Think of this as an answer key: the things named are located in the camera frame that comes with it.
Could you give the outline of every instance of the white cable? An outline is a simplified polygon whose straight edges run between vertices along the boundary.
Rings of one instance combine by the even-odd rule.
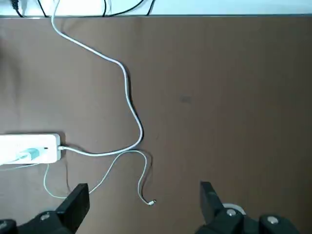
[[[140,131],[139,138],[138,138],[138,140],[137,140],[133,145],[130,145],[130,146],[128,146],[128,147],[126,147],[126,148],[124,148],[124,149],[120,149],[120,150],[115,150],[115,151],[106,152],[106,153],[101,153],[101,154],[92,154],[92,153],[87,153],[87,152],[80,151],[80,150],[73,149],[73,148],[71,148],[71,147],[66,147],[66,146],[60,146],[59,149],[60,149],[60,150],[69,150],[69,151],[73,151],[73,152],[76,152],[76,153],[78,153],[78,154],[86,155],[86,156],[108,156],[108,155],[115,155],[115,154],[120,154],[120,153],[122,153],[122,152],[126,152],[126,151],[128,151],[128,150],[130,150],[130,149],[133,149],[134,147],[136,147],[136,146],[142,141],[142,138],[143,138],[143,128],[142,128],[142,124],[141,124],[141,122],[140,122],[138,116],[136,115],[136,113],[135,113],[135,111],[134,111],[134,109],[133,109],[133,106],[132,106],[132,104],[131,104],[131,101],[130,101],[130,97],[129,97],[129,84],[128,84],[128,75],[127,75],[127,71],[126,71],[125,67],[124,67],[124,66],[122,65],[122,63],[119,62],[118,60],[115,60],[115,59],[113,59],[113,58],[107,57],[107,56],[101,54],[100,52],[98,52],[98,51],[96,51],[96,50],[90,48],[89,46],[86,46],[85,44],[83,44],[83,43],[81,43],[81,42],[79,42],[79,41],[77,41],[77,40],[75,40],[75,39],[73,39],[73,38],[71,38],[71,37],[69,37],[69,36],[67,36],[67,35],[65,35],[65,34],[63,34],[63,33],[61,33],[61,32],[56,28],[56,26],[55,26],[55,24],[54,24],[55,13],[56,13],[56,11],[57,11],[57,9],[58,9],[59,2],[60,2],[60,0],[57,0],[57,2],[56,2],[56,4],[55,4],[54,11],[53,11],[53,14],[52,14],[52,16],[51,16],[51,24],[52,24],[52,27],[54,28],[54,30],[55,30],[59,35],[61,35],[61,36],[64,37],[65,39],[67,39],[67,40],[69,40],[69,41],[71,41],[71,42],[73,42],[73,43],[75,43],[75,44],[77,44],[77,45],[83,47],[84,49],[86,49],[86,50],[88,50],[88,51],[90,51],[90,52],[92,52],[92,53],[94,53],[94,54],[100,56],[101,58],[103,58],[103,59],[105,59],[105,60],[107,60],[107,61],[109,61],[109,62],[112,62],[112,63],[117,64],[117,65],[121,68],[122,73],[123,73],[123,77],[124,77],[126,101],[127,101],[127,103],[128,103],[129,109],[130,109],[130,111],[131,111],[133,117],[134,117],[135,120],[136,120],[136,123],[137,123],[138,128],[139,128],[139,131]]]
[[[6,168],[6,169],[0,169],[0,172],[6,172],[6,171],[12,171],[18,168],[24,168],[24,167],[32,167],[32,166],[36,166],[39,163],[35,163],[35,164],[30,164],[30,165],[24,165],[24,166],[18,166],[18,167],[12,167],[12,168]]]
[[[142,175],[140,177],[140,179],[138,180],[137,182],[137,194],[138,196],[140,197],[140,199],[147,205],[149,206],[152,206],[155,204],[156,200],[152,200],[150,202],[147,202],[143,196],[142,196],[142,190],[140,189],[141,188],[141,181],[145,175],[145,172],[146,172],[146,167],[147,167],[147,158],[146,158],[146,155],[139,151],[139,150],[128,150],[126,152],[122,152],[120,153],[119,155],[117,155],[117,157],[113,160],[111,166],[108,168],[107,172],[105,173],[104,177],[102,178],[102,180],[89,192],[89,194],[93,193],[99,186],[101,186],[101,184],[104,182],[104,180],[106,179],[106,177],[108,176],[108,174],[110,173],[113,165],[116,163],[116,161],[122,156],[124,155],[125,153],[139,153],[141,154],[143,157],[144,157],[144,168],[143,168],[143,172],[142,172]],[[48,170],[50,168],[50,164],[47,164],[47,169],[45,170],[45,173],[44,173],[44,177],[43,177],[43,186],[44,186],[44,189],[47,191],[47,193],[52,196],[52,197],[55,197],[55,198],[61,198],[61,199],[65,199],[66,197],[62,197],[62,196],[55,196],[53,195],[48,189],[47,189],[47,186],[46,186],[46,178],[47,178],[47,174],[48,174]]]
[[[46,179],[47,179],[47,175],[48,175],[49,168],[50,168],[50,164],[47,164],[47,169],[45,170],[44,177],[43,177],[43,186],[44,186],[44,189],[45,189],[45,190],[47,191],[47,193],[48,193],[50,196],[52,196],[52,197],[60,198],[60,199],[65,199],[65,198],[66,198],[65,196],[55,196],[55,195],[53,195],[52,193],[50,193],[50,191],[47,189],[47,186],[46,186]]]
[[[20,160],[20,159],[22,159],[22,158],[25,158],[25,157],[27,157],[28,155],[20,155],[20,156],[18,156],[16,159],[14,159],[14,160],[12,160],[12,161],[8,161],[8,162],[5,162],[5,163],[2,163],[2,164],[0,164],[0,166],[3,166],[3,165],[6,165],[6,164],[10,164],[10,163],[12,163],[12,162],[16,162],[16,161],[18,161],[18,160]]]
[[[0,164],[0,166],[6,165],[6,164],[10,164],[10,163],[12,163],[12,162],[16,162],[17,160],[19,160],[19,158],[14,159],[14,160],[12,160],[12,161],[8,161],[8,162],[5,162],[5,163],[2,163],[2,164]]]
[[[106,153],[100,153],[100,154],[87,153],[87,152],[84,152],[84,151],[81,151],[81,150],[78,150],[78,149],[74,149],[74,148],[71,148],[71,147],[67,147],[67,146],[59,146],[58,149],[59,149],[59,150],[69,150],[69,151],[73,151],[73,152],[75,152],[75,153],[77,153],[77,154],[81,154],[81,155],[85,155],[85,156],[95,156],[95,157],[97,157],[97,156],[109,156],[109,155],[116,155],[116,154],[119,154],[119,155],[114,159],[114,161],[112,162],[111,166],[109,167],[108,171],[106,172],[106,174],[104,175],[104,177],[103,177],[103,179],[100,181],[100,183],[99,183],[97,186],[95,186],[89,193],[94,192],[94,191],[103,183],[103,181],[106,179],[107,175],[109,174],[110,170],[112,169],[114,163],[116,162],[116,160],[117,160],[120,156],[122,156],[124,153],[129,153],[129,152],[134,152],[134,153],[139,153],[139,154],[141,154],[141,155],[144,157],[144,159],[145,159],[145,165],[144,165],[144,169],[143,169],[142,175],[141,175],[141,177],[140,177],[140,179],[139,179],[139,181],[138,181],[138,184],[137,184],[137,193],[138,193],[140,199],[141,199],[145,204],[151,206],[151,205],[153,205],[156,201],[155,201],[155,200],[152,200],[152,201],[150,201],[150,202],[147,202],[147,201],[143,198],[143,196],[142,196],[142,194],[141,194],[141,192],[140,192],[140,184],[141,184],[142,178],[144,177],[144,174],[145,174],[145,171],[146,171],[147,158],[146,158],[145,154],[142,153],[141,151],[139,151],[139,150],[131,150],[131,149],[135,148],[135,147],[142,141],[142,138],[143,138],[143,127],[142,127],[142,124],[141,124],[141,122],[140,122],[138,116],[136,115],[136,113],[135,113],[135,111],[134,111],[134,108],[133,108],[133,106],[132,106],[132,103],[131,103],[131,101],[130,101],[130,97],[129,97],[129,81],[128,81],[127,71],[126,71],[125,67],[122,65],[122,63],[119,62],[118,60],[113,59],[113,58],[110,58],[110,57],[108,57],[108,56],[105,56],[105,55],[101,54],[100,52],[98,52],[98,51],[96,51],[96,50],[90,48],[89,46],[87,46],[87,45],[85,45],[85,44],[83,44],[83,43],[81,43],[81,42],[79,42],[79,41],[77,41],[77,40],[75,40],[75,39],[73,39],[73,38],[71,38],[71,37],[65,35],[64,33],[60,32],[60,31],[56,28],[55,23],[54,23],[54,19],[55,19],[56,11],[57,11],[58,6],[59,6],[59,2],[60,2],[60,0],[57,0],[57,2],[56,2],[56,4],[55,4],[54,11],[53,11],[52,16],[51,16],[51,24],[52,24],[52,27],[54,28],[54,30],[55,30],[60,36],[62,36],[63,38],[65,38],[65,39],[67,39],[67,40],[69,40],[69,41],[71,41],[71,42],[73,42],[73,43],[75,43],[75,44],[81,46],[82,48],[84,48],[84,49],[86,49],[86,50],[88,50],[88,51],[90,51],[90,52],[96,54],[97,56],[100,56],[101,58],[103,58],[103,59],[105,59],[105,60],[107,60],[107,61],[109,61],[109,62],[112,62],[112,63],[117,64],[117,65],[121,68],[122,73],[123,73],[123,77],[124,77],[124,89],[125,89],[126,101],[127,101],[128,107],[129,107],[129,109],[130,109],[130,111],[131,111],[131,113],[132,113],[132,115],[133,115],[133,117],[134,117],[134,119],[135,119],[135,121],[136,121],[136,123],[137,123],[137,125],[138,125],[138,128],[139,128],[139,137],[138,137],[138,140],[137,140],[134,144],[132,144],[132,145],[126,147],[126,148],[123,148],[123,149],[120,149],[120,150],[111,151],[111,152],[106,152]],[[55,195],[53,195],[51,192],[49,192],[49,190],[47,189],[47,187],[46,187],[46,177],[47,177],[48,170],[49,170],[49,164],[48,164],[48,166],[47,166],[47,169],[46,169],[46,171],[45,171],[44,178],[43,178],[43,185],[44,185],[45,190],[46,190],[47,193],[48,193],[49,195],[51,195],[52,197],[55,197],[55,198],[65,198],[65,197],[61,197],[61,196],[55,196]]]

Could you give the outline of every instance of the metal screw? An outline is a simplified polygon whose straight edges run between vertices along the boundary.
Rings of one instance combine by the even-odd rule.
[[[43,221],[43,220],[45,220],[45,219],[47,219],[47,218],[49,218],[49,217],[50,217],[49,213],[46,213],[46,214],[42,215],[42,216],[40,217],[40,219],[41,219],[41,221]]]
[[[0,229],[5,228],[6,226],[8,226],[8,224],[6,223],[6,221],[3,221],[3,222],[0,224]]]
[[[234,215],[236,215],[236,211],[233,210],[233,209],[228,209],[228,210],[226,211],[226,213],[228,214],[228,216],[234,216]]]
[[[268,222],[271,224],[277,224],[278,223],[278,219],[274,216],[269,216],[268,217]]]

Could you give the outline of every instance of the brown surface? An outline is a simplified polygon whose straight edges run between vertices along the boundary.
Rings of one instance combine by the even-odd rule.
[[[191,234],[203,223],[199,181],[257,217],[277,212],[311,230],[311,43],[308,18],[60,19],[67,34],[120,59],[153,155],[137,197],[140,156],[125,156],[91,195],[78,233]],[[0,132],[61,132],[92,152],[137,139],[120,69],[58,36],[49,20],[0,20]],[[67,153],[56,195],[90,187],[112,157]],[[1,173],[0,218],[25,222],[60,200],[43,165]]]

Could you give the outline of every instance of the white wall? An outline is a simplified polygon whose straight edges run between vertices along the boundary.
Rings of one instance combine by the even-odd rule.
[[[20,10],[27,16],[41,16],[37,0],[19,0]],[[129,15],[145,15],[150,2]],[[107,0],[111,11],[123,11],[139,0]],[[46,13],[51,14],[53,0],[41,0]],[[58,15],[90,16],[101,15],[104,0],[61,0]],[[312,13],[312,0],[156,0],[154,15],[232,15],[232,14],[307,14]],[[16,15],[10,0],[0,0],[0,15]]]

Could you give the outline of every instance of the white power strip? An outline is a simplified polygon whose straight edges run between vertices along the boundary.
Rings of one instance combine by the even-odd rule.
[[[0,135],[0,165],[53,163],[60,159],[59,146],[58,134]]]

